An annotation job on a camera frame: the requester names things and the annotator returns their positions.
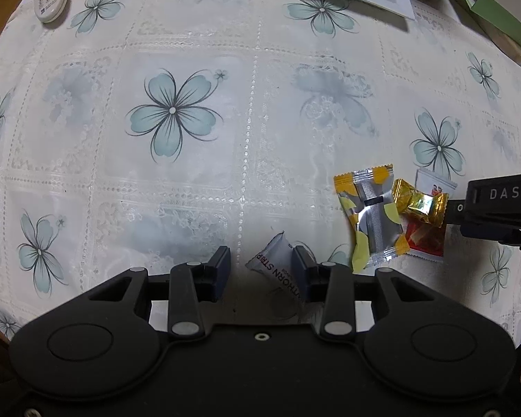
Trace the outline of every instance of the table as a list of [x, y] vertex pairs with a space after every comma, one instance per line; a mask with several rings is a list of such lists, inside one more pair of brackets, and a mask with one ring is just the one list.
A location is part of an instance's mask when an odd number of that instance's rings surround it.
[[[24, 0], [0, 37], [0, 328], [219, 245], [233, 272], [207, 320], [306, 321], [245, 263], [281, 231], [318, 261], [347, 257], [335, 174], [392, 162], [413, 182], [427, 164], [462, 198], [521, 173], [521, 69], [413, 8], [411, 22], [348, 0], [70, 0], [43, 26]], [[521, 341], [519, 250], [449, 227], [443, 264], [387, 266]], [[155, 327], [165, 313], [155, 303]]]

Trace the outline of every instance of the yellow candy wrapper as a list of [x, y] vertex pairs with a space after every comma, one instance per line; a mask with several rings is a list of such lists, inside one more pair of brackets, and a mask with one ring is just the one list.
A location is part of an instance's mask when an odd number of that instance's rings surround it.
[[442, 226], [448, 203], [447, 193], [429, 196], [399, 178], [394, 182], [392, 196], [398, 213], [413, 215], [418, 220], [435, 227]]
[[334, 177], [334, 186], [353, 229], [353, 272], [409, 250], [392, 198], [391, 164]]

